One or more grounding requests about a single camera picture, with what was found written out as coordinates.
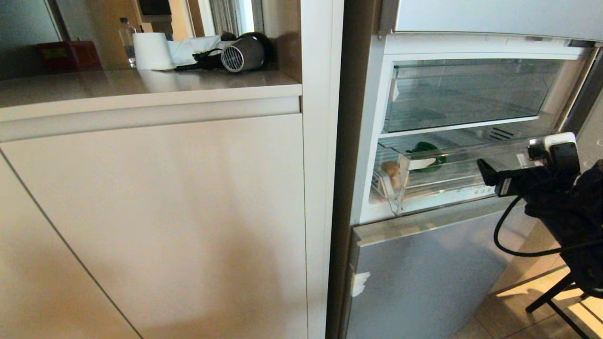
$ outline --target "white cabinet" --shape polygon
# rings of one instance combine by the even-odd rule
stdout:
[[[145,339],[306,338],[301,117],[2,149]]]
[[[0,337],[139,338],[0,157]]]

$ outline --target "refrigerator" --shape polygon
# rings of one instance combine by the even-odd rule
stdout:
[[[530,140],[579,133],[603,87],[603,2],[346,0],[329,275],[330,338],[445,339],[510,257]],[[521,204],[500,238],[534,225]]]

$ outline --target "stainless steel panel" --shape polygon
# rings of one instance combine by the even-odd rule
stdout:
[[[393,0],[381,31],[523,34],[603,40],[599,0]]]
[[[511,259],[492,241],[509,202],[488,198],[356,227],[351,267],[370,277],[350,297],[347,338],[438,339],[461,329]],[[531,221],[515,208],[502,242],[518,249]]]

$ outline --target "white sticker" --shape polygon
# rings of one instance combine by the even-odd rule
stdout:
[[[352,279],[352,297],[356,297],[364,291],[364,283],[367,282],[370,276],[370,272],[354,274],[354,279]]]
[[[436,158],[411,160],[411,164],[408,166],[408,170],[412,171],[412,170],[417,170],[417,169],[420,170],[422,168],[426,168],[427,166],[436,162],[436,160],[437,160]]]
[[[525,154],[523,154],[523,153],[518,153],[518,154],[517,154],[517,160],[519,161],[519,165],[520,165],[522,168],[526,168],[526,167],[528,167],[528,165],[529,165],[529,164],[528,164],[528,160],[526,159]]]
[[[501,195],[507,194],[507,191],[509,190],[510,185],[511,185],[511,178],[506,178],[505,181],[502,183],[502,189],[500,190],[500,194]]]

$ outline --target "red box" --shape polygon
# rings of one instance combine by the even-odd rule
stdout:
[[[40,43],[38,54],[47,71],[101,70],[101,60],[92,41]]]

